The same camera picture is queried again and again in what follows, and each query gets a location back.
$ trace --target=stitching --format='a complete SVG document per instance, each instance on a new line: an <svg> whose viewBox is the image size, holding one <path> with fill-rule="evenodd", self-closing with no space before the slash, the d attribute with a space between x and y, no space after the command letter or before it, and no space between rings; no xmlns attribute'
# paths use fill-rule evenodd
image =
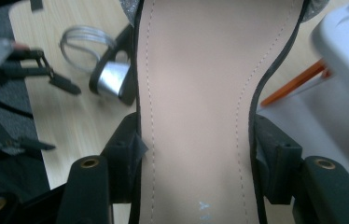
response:
<svg viewBox="0 0 349 224"><path fill-rule="evenodd" d="M155 137L154 137L154 114L152 110L151 90L149 83L149 69L148 69L148 43L151 28L152 16L154 13L155 1L152 2L150 17L147 28L147 42L146 42L146 74L147 74L147 88L148 88L148 99L150 105L150 117L151 117L151 141L152 141L152 194L151 194L151 219L150 223L154 223L154 207L155 207Z"/></svg>
<svg viewBox="0 0 349 224"><path fill-rule="evenodd" d="M256 65L256 67L254 68L254 70L252 71L252 73L250 74L250 76L248 77L247 81L245 82L242 91L241 91L241 95L239 96L239 100L237 103L237 107L236 107L236 119L235 119L235 134L236 134L236 148L238 149L238 165L239 165L239 177L241 180L241 189L242 189L242 198L244 200L244 215L246 218L246 223L249 223L249 219L248 219L248 214L247 214L247 205L246 205L246 200L245 200L245 195L244 195L244 184L243 184L243 176L242 176L242 166L241 166L241 152L239 150L239 130L238 130L238 121L239 121L239 110L241 108L241 101L243 99L244 96L244 92L246 87L248 86L248 84L250 83L250 80L252 79L252 77L256 74L256 72L258 71L259 67L262 65L262 63L265 61L265 59L268 57L268 55L271 53L272 49L274 48L274 46L276 45L277 41L279 40L280 36L282 35L283 31L285 30L286 26L287 26L287 22L290 19L290 16L292 14L293 8L295 6L295 0L292 1L291 4L291 8L288 11L287 14L287 18L285 20L285 23L283 24L282 28L280 29L279 33L277 34L275 40L273 41L273 43L271 44L270 48L268 49L268 51L264 54L264 56L262 57L261 60L259 60L258 64Z"/></svg>

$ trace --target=black cable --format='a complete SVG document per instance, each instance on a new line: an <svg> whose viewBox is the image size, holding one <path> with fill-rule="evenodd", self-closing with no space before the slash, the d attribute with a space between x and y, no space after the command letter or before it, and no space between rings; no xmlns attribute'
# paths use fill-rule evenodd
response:
<svg viewBox="0 0 349 224"><path fill-rule="evenodd" d="M18 114L18 115L21 115L21 116L24 116L26 118L29 118L29 119L33 119L33 114L29 113L29 112L26 112L26 111L23 111L23 110L19 110L18 108L15 108L15 107L12 107L11 105L7 105L3 102L0 101L0 108L2 109L5 109L11 113L14 113L14 114Z"/></svg>

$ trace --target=shoe sole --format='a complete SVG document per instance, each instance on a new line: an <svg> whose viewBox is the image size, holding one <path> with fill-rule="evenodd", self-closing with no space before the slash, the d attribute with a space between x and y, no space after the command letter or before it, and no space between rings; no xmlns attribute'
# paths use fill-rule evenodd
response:
<svg viewBox="0 0 349 224"><path fill-rule="evenodd" d="M149 151L140 223L259 223L249 123L304 1L141 4L137 78Z"/></svg>

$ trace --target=black plastic mount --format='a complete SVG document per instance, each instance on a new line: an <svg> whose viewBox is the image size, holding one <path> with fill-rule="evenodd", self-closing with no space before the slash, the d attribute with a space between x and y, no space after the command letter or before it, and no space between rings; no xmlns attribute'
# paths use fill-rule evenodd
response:
<svg viewBox="0 0 349 224"><path fill-rule="evenodd" d="M100 156L74 162L67 183L28 202L0 194L0 223L113 223L113 203L130 203L147 147L137 134L137 114L124 118Z"/></svg>
<svg viewBox="0 0 349 224"><path fill-rule="evenodd" d="M290 204L297 224L349 224L349 174L324 157L301 158L302 148L268 119L257 116L257 160L264 196Z"/></svg>
<svg viewBox="0 0 349 224"><path fill-rule="evenodd" d="M272 204L290 204L291 171L300 167L302 147L270 120L257 115L257 160L264 195Z"/></svg>

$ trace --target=table surface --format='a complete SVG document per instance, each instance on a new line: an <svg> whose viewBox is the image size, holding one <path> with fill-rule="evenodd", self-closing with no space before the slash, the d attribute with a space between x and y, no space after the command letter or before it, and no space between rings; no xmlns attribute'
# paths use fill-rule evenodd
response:
<svg viewBox="0 0 349 224"><path fill-rule="evenodd" d="M283 64L266 84L260 99L286 84L320 57L313 50L310 33L323 16L349 0L330 1L318 16L301 25L296 42ZM69 77L82 90L73 96L48 84L45 78L26 80L35 127L40 141L57 148L43 152L50 187L65 183L71 164L79 158L98 155L122 118L135 110L114 98L103 98L89 90L89 76L68 64L59 42L73 25L89 25L117 36L128 21L118 0L44 0L44 9L32 12L30 1L14 5L9 17L15 39L45 51L50 65ZM288 206L270 206L270 223L294 223ZM129 205L116 205L116 223L128 223Z"/></svg>

